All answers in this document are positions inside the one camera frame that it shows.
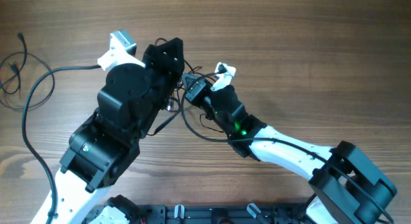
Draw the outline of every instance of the black cable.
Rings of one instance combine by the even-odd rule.
[[[197,79],[195,79],[192,84],[200,81],[201,79],[207,77],[207,76],[212,76],[212,75],[216,75],[219,73],[210,73],[210,74],[205,74],[204,76],[198,77]],[[394,224],[394,220],[391,218],[391,216],[384,210],[383,207],[381,207],[381,205],[367,192],[365,191],[363,188],[361,188],[350,176],[348,176],[347,174],[345,174],[343,171],[341,171],[340,169],[338,169],[337,167],[335,167],[334,165],[330,164],[328,162],[328,160],[318,156],[316,153],[306,150],[303,147],[300,147],[296,144],[293,144],[291,142],[288,141],[283,141],[280,139],[276,139],[276,138],[266,138],[266,137],[254,137],[254,138],[244,138],[244,139],[233,139],[233,140],[228,140],[228,139],[212,139],[212,138],[208,138],[205,137],[201,134],[199,134],[198,132],[196,132],[188,123],[186,115],[184,114],[184,102],[185,102],[185,98],[186,98],[186,94],[187,94],[187,90],[184,91],[182,98],[181,98],[181,116],[184,120],[184,123],[186,124],[187,128],[193,133],[195,134],[197,137],[205,140],[205,141],[211,141],[211,142],[219,142],[219,143],[230,143],[230,142],[242,142],[242,141],[272,141],[272,142],[278,142],[278,143],[282,143],[282,144],[286,144],[290,147],[296,148],[300,151],[303,151],[304,153],[311,155],[314,159],[319,159],[321,160],[323,163],[325,163],[325,165],[327,165],[329,168],[333,169],[334,171],[336,171],[338,174],[340,174],[341,176],[343,176],[345,179],[347,179],[347,181],[349,183],[351,183],[353,186],[355,186],[362,194],[364,194],[365,197],[367,197],[370,202],[372,204],[374,204],[376,206],[376,208],[388,219],[389,223]]]
[[[27,52],[27,45],[26,45],[26,42],[24,41],[24,37],[23,37],[23,34],[22,34],[22,33],[17,34],[17,36],[18,36],[19,39],[22,41],[22,44],[23,44],[23,47],[24,47],[24,51],[18,51],[18,52],[12,53],[12,54],[8,55],[6,58],[4,58],[4,59],[1,61],[1,63],[0,63],[0,70],[1,70],[1,67],[4,65],[4,63],[5,63],[9,58],[11,58],[12,56],[19,55],[19,54],[23,54],[23,55],[24,55],[24,58],[23,58],[23,61],[22,61],[22,64],[21,64],[21,68],[20,68],[19,71],[17,70],[17,67],[16,67],[15,65],[11,65],[11,66],[10,66],[10,67],[12,68],[12,71],[14,72],[14,75],[13,75],[12,77],[10,77],[10,78],[9,78],[8,80],[6,80],[5,82],[2,82],[2,81],[1,81],[1,77],[0,77],[0,89],[3,89],[3,90],[4,90],[4,102],[0,100],[0,104],[2,104],[2,105],[5,106],[6,108],[9,108],[9,109],[11,109],[11,110],[13,110],[13,111],[15,111],[15,112],[22,112],[24,107],[23,107],[23,106],[15,106],[15,107],[11,106],[11,105],[7,102],[6,94],[14,94],[14,93],[16,93],[18,90],[21,91],[20,72],[22,71],[24,65],[26,64],[27,56],[30,55],[30,56],[32,56],[33,58],[35,58],[35,59],[36,59],[37,61],[39,61],[48,71],[51,71],[51,68],[50,68],[50,66],[49,66],[47,63],[45,63],[45,61],[43,61],[43,60],[41,60],[39,57],[37,57],[37,56],[35,56],[35,55]],[[13,92],[8,92],[8,91],[6,90],[6,88],[5,88],[5,85],[6,85],[8,82],[12,81],[12,80],[13,80],[14,78],[16,78],[16,77],[17,77],[17,79],[18,79],[18,81],[19,81],[18,87],[16,88],[15,91],[13,91]],[[29,110],[36,109],[37,107],[43,105],[43,104],[51,97],[51,95],[52,95],[52,93],[53,93],[53,91],[54,91],[54,88],[55,88],[55,77],[54,77],[54,75],[51,75],[51,79],[52,79],[52,86],[51,86],[51,89],[50,89],[49,93],[48,93],[48,94],[46,95],[46,97],[44,97],[42,100],[40,100],[40,101],[37,102],[36,104],[30,106],[30,107],[29,107]]]
[[[155,130],[153,134],[147,134],[149,136],[154,136],[155,134],[159,133],[165,126],[167,126],[179,113],[180,113],[180,101],[177,100],[177,98],[170,98],[173,101],[177,102],[177,105],[179,106],[179,108],[177,110],[174,111],[174,114],[171,115],[169,118],[167,118],[167,120],[165,122],[163,122],[161,125],[159,125]]]
[[[193,69],[193,67],[188,63],[188,61],[184,59],[184,63],[186,63],[187,66],[190,68],[191,74],[194,74],[194,69]]]
[[[36,150],[33,148],[33,146],[30,144],[30,141],[27,138],[26,122],[27,122],[27,112],[28,112],[28,109],[29,109],[30,100],[31,100],[31,97],[33,96],[34,91],[36,90],[37,86],[39,86],[41,81],[43,81],[47,76],[53,75],[53,73],[56,73],[56,72],[59,72],[59,71],[86,70],[86,69],[97,69],[97,68],[100,68],[100,66],[99,65],[92,65],[92,66],[59,67],[59,68],[56,68],[56,69],[54,69],[54,70],[52,70],[52,71],[50,71],[46,74],[43,74],[35,82],[35,84],[31,88],[31,91],[28,94],[28,97],[27,97],[27,100],[26,100],[26,104],[24,106],[22,121],[21,121],[22,137],[23,137],[24,143],[27,145],[27,148],[31,151],[31,153],[34,155],[34,157],[40,162],[40,164],[42,165],[44,171],[46,172],[47,177],[49,179],[50,188],[51,188],[51,208],[50,208],[50,211],[48,213],[48,219],[47,219],[46,223],[51,223],[51,221],[53,220],[53,217],[56,213],[56,208],[57,208],[57,187],[56,187],[56,183],[55,183],[54,178],[53,178],[53,174],[50,172],[50,169],[48,168],[46,162],[36,152]]]
[[[20,70],[17,70],[17,67],[16,67],[15,65],[13,65],[12,63],[10,63],[10,67],[12,68],[12,71],[14,72],[14,76],[12,76],[10,79],[6,80],[4,83],[1,83],[1,77],[0,77],[0,88],[3,88],[5,94],[10,94],[10,95],[11,95],[11,94],[15,94],[18,90],[21,89],[20,72],[23,70],[23,67],[24,67],[24,65],[26,64],[26,61],[27,61],[27,44],[26,44],[26,41],[24,40],[24,37],[23,37],[23,34],[22,34],[22,33],[18,33],[17,36],[18,36],[19,40],[22,42],[23,48],[24,48],[24,58],[23,58],[23,61],[22,61]],[[8,58],[6,57],[6,58],[3,60],[3,62],[2,62],[1,65],[0,65],[0,69],[1,69],[1,66],[3,65],[4,61],[7,60],[7,59],[8,59]],[[4,88],[3,85],[6,84],[6,83],[8,83],[8,82],[10,82],[10,81],[12,81],[15,77],[17,77],[17,79],[18,79],[18,81],[19,81],[19,84],[18,84],[17,88],[16,88],[13,92],[8,92],[8,91]]]
[[[381,219],[377,219],[377,222],[378,223],[383,223],[383,224],[390,224],[389,221],[384,221],[384,220],[381,220]]]
[[[198,74],[198,75],[200,75],[200,76],[204,76],[204,74],[202,74],[202,73],[194,73],[194,74]],[[210,80],[212,80],[212,81],[216,81],[214,78],[212,78],[212,77],[210,77],[210,76],[208,76],[207,77],[208,79],[210,79]]]
[[[162,41],[164,41],[164,42],[167,42],[167,40],[164,39],[164,38],[158,38],[158,39],[154,42],[154,45],[157,45],[157,43],[158,43],[160,40],[162,40]]]
[[[197,67],[193,68],[193,71],[197,72],[197,71],[201,70],[202,68],[203,68],[202,66],[197,66]]]
[[[223,134],[223,133],[224,133],[223,130],[217,130],[217,129],[215,129],[215,128],[211,128],[211,127],[208,127],[208,126],[206,126],[206,125],[203,124],[203,122],[202,122],[202,120],[201,120],[201,117],[202,117],[202,116],[205,116],[205,115],[206,115],[206,114],[200,114],[200,124],[201,124],[201,126],[203,126],[204,128],[208,128],[208,129],[210,129],[210,130],[212,130],[212,131],[216,131],[216,132],[219,132],[219,133]]]

